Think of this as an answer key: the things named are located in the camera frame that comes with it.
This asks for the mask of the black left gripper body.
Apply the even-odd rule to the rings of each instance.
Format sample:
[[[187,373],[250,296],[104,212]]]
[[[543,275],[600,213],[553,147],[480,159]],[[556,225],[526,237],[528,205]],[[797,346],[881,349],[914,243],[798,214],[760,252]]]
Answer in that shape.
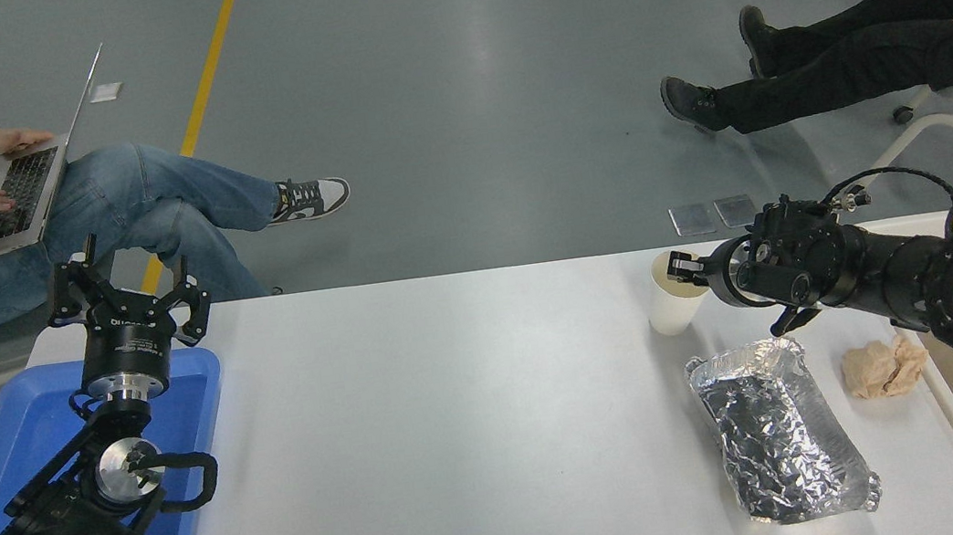
[[[88,385],[124,373],[151,378],[170,374],[175,323],[160,299],[132,292],[114,302],[102,300],[90,306],[85,325]]]

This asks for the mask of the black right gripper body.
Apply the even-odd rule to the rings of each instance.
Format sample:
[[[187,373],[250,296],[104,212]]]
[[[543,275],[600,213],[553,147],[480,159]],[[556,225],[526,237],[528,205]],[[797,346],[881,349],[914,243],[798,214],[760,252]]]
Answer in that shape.
[[[738,284],[738,270],[749,255],[747,243],[750,235],[739,236],[717,245],[714,252],[704,259],[706,277],[716,298],[736,308],[767,308],[768,301],[759,295],[749,294]]]

